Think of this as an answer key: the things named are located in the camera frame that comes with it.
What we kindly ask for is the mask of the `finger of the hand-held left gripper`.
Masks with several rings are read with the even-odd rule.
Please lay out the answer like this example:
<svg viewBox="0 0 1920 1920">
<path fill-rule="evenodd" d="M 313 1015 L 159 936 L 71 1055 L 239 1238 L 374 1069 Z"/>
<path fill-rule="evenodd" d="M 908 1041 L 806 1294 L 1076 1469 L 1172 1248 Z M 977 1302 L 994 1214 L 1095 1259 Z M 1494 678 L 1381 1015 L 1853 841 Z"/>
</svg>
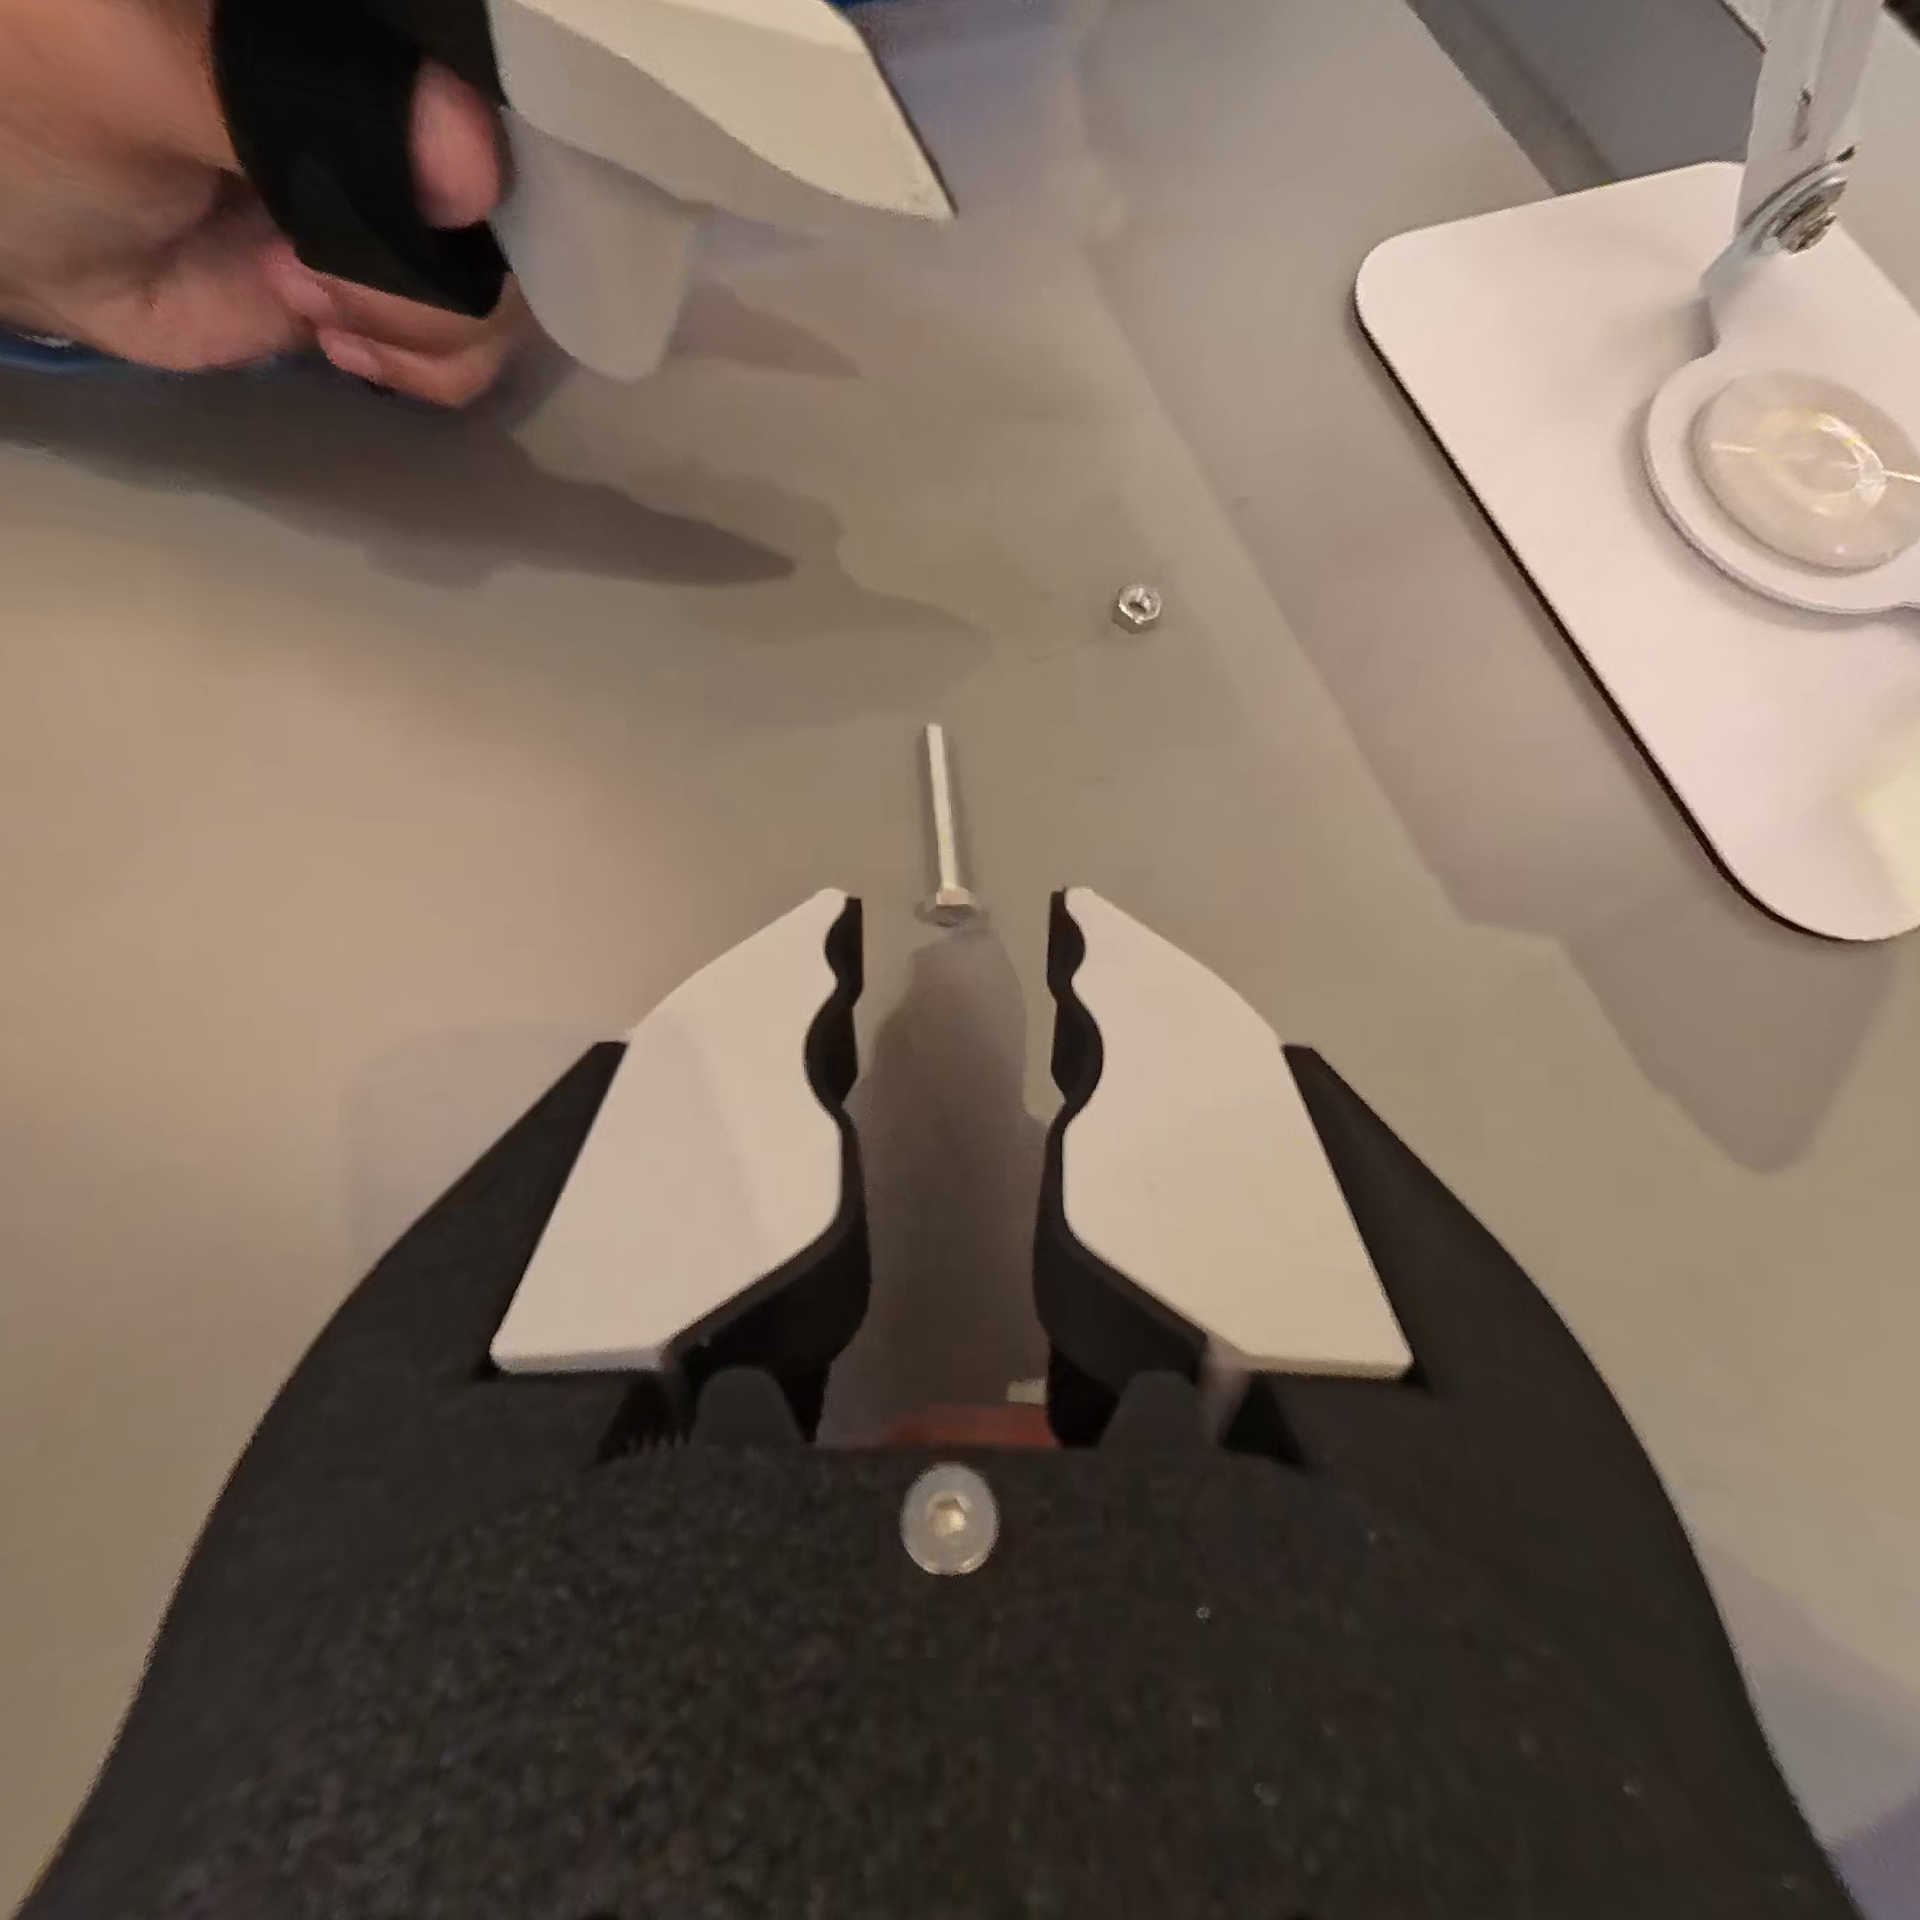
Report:
<svg viewBox="0 0 1920 1920">
<path fill-rule="evenodd" d="M 516 119 L 674 201 L 758 224 L 953 219 L 856 25 L 824 1 L 494 1 Z"/>
</svg>

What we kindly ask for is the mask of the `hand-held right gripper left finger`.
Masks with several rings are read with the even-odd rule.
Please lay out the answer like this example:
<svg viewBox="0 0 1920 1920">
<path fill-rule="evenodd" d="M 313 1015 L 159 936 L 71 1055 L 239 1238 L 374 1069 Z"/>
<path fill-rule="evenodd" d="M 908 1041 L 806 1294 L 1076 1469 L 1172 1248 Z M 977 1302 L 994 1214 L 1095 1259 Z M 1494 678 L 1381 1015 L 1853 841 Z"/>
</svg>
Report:
<svg viewBox="0 0 1920 1920">
<path fill-rule="evenodd" d="M 503 1376 L 644 1376 L 692 1414 L 753 1374 L 817 1438 L 872 1296 L 861 984 L 861 900 L 826 887 L 631 1028 L 490 1334 Z"/>
</svg>

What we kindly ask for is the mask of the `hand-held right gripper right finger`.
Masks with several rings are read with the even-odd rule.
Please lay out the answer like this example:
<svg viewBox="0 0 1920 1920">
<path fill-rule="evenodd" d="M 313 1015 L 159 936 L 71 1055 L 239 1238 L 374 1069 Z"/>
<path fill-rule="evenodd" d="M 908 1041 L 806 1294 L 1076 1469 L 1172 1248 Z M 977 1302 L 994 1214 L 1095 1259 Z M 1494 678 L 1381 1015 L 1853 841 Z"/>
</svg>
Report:
<svg viewBox="0 0 1920 1920">
<path fill-rule="evenodd" d="M 1167 1376 L 1230 1433 L 1258 1382 L 1405 1387 L 1389 1302 L 1303 1053 L 1220 973 L 1104 893 L 1047 905 L 1049 1077 L 1031 1288 L 1045 1409 L 1093 1449 Z"/>
</svg>

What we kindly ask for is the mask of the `silver hex bolt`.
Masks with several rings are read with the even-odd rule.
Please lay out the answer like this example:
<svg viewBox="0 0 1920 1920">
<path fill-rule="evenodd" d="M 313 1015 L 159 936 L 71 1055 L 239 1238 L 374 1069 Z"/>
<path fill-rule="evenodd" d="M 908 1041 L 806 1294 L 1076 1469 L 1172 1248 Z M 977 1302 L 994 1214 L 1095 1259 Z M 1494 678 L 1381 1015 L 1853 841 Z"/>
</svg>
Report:
<svg viewBox="0 0 1920 1920">
<path fill-rule="evenodd" d="M 977 918 L 981 905 L 964 865 L 953 756 L 943 724 L 926 723 L 920 732 L 920 760 L 930 856 L 930 887 L 920 915 L 936 927 L 964 927 Z"/>
</svg>

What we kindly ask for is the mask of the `grey desk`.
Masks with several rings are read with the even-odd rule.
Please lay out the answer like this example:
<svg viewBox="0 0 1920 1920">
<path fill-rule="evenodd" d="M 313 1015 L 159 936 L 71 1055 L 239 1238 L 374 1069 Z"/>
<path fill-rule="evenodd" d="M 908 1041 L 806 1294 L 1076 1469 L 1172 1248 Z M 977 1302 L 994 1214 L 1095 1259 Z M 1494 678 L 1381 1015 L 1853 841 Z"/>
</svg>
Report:
<svg viewBox="0 0 1920 1920">
<path fill-rule="evenodd" d="M 733 244 L 634 391 L 4 380 L 4 1915 L 346 1288 L 824 884 L 878 1265 L 834 1433 L 1034 1349 L 1087 884 L 1543 1286 L 1815 1836 L 1916 1915 L 1916 939 L 1724 877 L 1353 310 L 1375 241 L 1594 156 L 1477 4 L 879 28 L 960 229 Z"/>
</svg>

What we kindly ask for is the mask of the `person's left hand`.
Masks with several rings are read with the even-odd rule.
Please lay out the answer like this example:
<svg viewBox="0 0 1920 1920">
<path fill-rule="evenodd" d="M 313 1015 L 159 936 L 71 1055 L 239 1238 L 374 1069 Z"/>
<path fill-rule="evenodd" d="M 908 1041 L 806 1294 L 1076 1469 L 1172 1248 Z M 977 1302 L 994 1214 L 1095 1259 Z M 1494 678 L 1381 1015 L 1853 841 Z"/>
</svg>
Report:
<svg viewBox="0 0 1920 1920">
<path fill-rule="evenodd" d="M 4 332 L 140 367 L 316 355 L 446 406 L 533 336 L 514 284 L 460 318 L 310 271 L 233 156 L 210 4 L 1 4 Z"/>
</svg>

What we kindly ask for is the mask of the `white stand base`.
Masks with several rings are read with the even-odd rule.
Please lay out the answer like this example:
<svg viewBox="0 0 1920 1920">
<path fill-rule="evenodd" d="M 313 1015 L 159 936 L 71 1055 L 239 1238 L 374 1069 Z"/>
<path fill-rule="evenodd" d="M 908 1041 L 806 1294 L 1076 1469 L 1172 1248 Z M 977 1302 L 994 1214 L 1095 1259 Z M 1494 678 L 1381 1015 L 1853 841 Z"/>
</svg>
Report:
<svg viewBox="0 0 1920 1920">
<path fill-rule="evenodd" d="M 1917 923 L 1916 303 L 1838 224 L 1880 4 L 1770 4 L 1743 166 L 1381 241 L 1359 329 L 1727 879 Z"/>
</svg>

